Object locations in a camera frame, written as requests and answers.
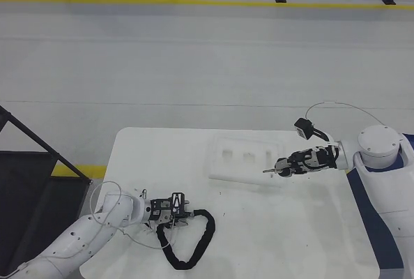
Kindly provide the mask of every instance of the gray floor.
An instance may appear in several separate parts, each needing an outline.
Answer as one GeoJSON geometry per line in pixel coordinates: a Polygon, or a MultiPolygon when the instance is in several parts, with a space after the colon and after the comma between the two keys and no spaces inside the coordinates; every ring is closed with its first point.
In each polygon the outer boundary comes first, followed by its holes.
{"type": "MultiPolygon", "coordinates": [[[[414,12],[0,3],[0,103],[76,164],[127,126],[292,130],[324,100],[414,133],[414,12]]],[[[334,138],[375,123],[327,107],[334,138]]]]}

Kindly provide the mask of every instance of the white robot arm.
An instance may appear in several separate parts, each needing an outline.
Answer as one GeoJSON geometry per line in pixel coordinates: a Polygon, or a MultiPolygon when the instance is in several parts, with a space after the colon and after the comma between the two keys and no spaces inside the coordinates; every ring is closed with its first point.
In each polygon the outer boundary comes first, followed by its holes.
{"type": "MultiPolygon", "coordinates": [[[[329,141],[311,121],[299,119],[295,124],[305,139],[312,135],[329,141]]],[[[370,126],[357,140],[342,140],[315,149],[294,152],[280,158],[274,169],[280,176],[317,172],[322,169],[357,169],[369,199],[391,231],[404,262],[404,278],[414,279],[414,150],[407,138],[388,126],[370,126]],[[400,155],[404,166],[399,169],[370,172],[368,168],[385,169],[400,155]]]]}
{"type": "Polygon", "coordinates": [[[146,191],[142,197],[124,191],[107,193],[101,212],[80,217],[39,256],[21,264],[9,278],[64,279],[96,254],[122,227],[149,220],[157,224],[185,223],[184,219],[192,215],[185,212],[187,203],[183,193],[152,200],[146,199],[146,191]]]}

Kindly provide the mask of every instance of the metal rod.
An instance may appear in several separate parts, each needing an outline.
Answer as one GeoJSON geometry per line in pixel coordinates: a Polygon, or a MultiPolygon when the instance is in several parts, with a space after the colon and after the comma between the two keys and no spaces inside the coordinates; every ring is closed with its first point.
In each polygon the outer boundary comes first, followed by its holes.
{"type": "Polygon", "coordinates": [[[62,162],[66,167],[69,167],[75,174],[80,176],[81,178],[87,180],[88,183],[91,182],[90,178],[84,175],[81,171],[79,171],[73,164],[71,164],[68,160],[66,160],[60,153],[55,151],[50,145],[48,145],[44,140],[42,140],[39,136],[37,136],[31,129],[27,128],[20,120],[16,119],[10,112],[8,112],[5,108],[0,105],[0,114],[3,114],[7,117],[7,119],[15,125],[18,129],[20,129],[24,134],[28,135],[31,139],[33,139],[36,143],[38,143],[42,148],[46,149],[47,152],[51,153],[54,157],[56,157],[60,162],[62,162]]]}

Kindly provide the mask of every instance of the yellow stripe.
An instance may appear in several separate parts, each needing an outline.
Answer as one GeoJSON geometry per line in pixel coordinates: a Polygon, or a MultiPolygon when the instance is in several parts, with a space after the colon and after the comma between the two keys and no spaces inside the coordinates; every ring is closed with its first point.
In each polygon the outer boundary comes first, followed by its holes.
{"type": "Polygon", "coordinates": [[[414,10],[414,5],[354,4],[354,3],[273,3],[273,2],[239,2],[239,1],[204,1],[204,0],[0,0],[0,2],[35,2],[35,3],[87,3],[87,4],[171,4],[171,5],[208,5],[208,6],[244,6],[275,8],[338,8],[338,9],[381,9],[414,10]]]}
{"type": "MultiPolygon", "coordinates": [[[[107,167],[100,165],[76,165],[76,167],[90,179],[103,179],[105,172],[107,172],[107,167]]],[[[56,165],[52,176],[76,177],[77,175],[65,165],[56,165]]]]}

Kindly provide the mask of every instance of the white cable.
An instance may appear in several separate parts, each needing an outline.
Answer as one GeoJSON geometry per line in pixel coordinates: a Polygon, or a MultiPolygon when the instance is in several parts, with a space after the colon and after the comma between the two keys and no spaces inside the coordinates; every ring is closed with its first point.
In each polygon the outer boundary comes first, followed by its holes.
{"type": "Polygon", "coordinates": [[[142,246],[147,247],[147,248],[150,248],[150,249],[162,250],[162,249],[166,248],[167,246],[169,246],[169,245],[170,245],[170,243],[171,243],[171,240],[173,239],[174,220],[175,220],[175,219],[173,219],[173,224],[171,225],[170,240],[168,241],[168,243],[166,244],[166,246],[162,246],[162,247],[153,247],[153,246],[148,246],[148,245],[146,245],[146,244],[140,243],[140,242],[138,242],[137,240],[135,240],[134,238],[132,238],[129,234],[125,233],[125,232],[123,231],[123,229],[119,229],[118,227],[115,227],[115,228],[116,228],[118,231],[122,232],[122,234],[123,234],[124,236],[128,236],[128,238],[129,238],[129,239],[131,239],[131,241],[132,241],[132,242],[134,242],[134,243],[137,243],[137,244],[139,244],[139,245],[142,245],[142,246]]]}
{"type": "Polygon", "coordinates": [[[15,270],[14,270],[11,274],[6,275],[6,276],[0,276],[0,278],[2,278],[2,279],[9,278],[9,277],[11,277],[13,274],[17,273],[18,271],[20,271],[20,270],[19,270],[19,269],[15,269],[15,270]]]}
{"type": "Polygon", "coordinates": [[[385,125],[385,124],[384,124],[382,121],[380,121],[377,117],[375,117],[373,114],[370,114],[370,113],[369,113],[369,112],[367,112],[366,110],[363,110],[363,109],[361,109],[360,107],[356,107],[355,105],[350,105],[350,104],[347,104],[347,103],[341,103],[341,102],[319,102],[319,103],[317,103],[317,104],[315,104],[315,105],[312,105],[312,106],[310,106],[310,107],[307,109],[307,111],[306,111],[306,113],[305,113],[305,118],[307,119],[307,113],[311,110],[311,108],[313,108],[313,107],[315,107],[315,106],[317,106],[317,105],[321,105],[321,104],[338,104],[338,105],[347,105],[347,106],[349,106],[349,107],[353,107],[353,108],[355,108],[355,109],[358,109],[358,110],[363,111],[364,113],[368,114],[369,116],[371,116],[371,117],[373,117],[375,120],[377,120],[380,124],[385,125]]]}

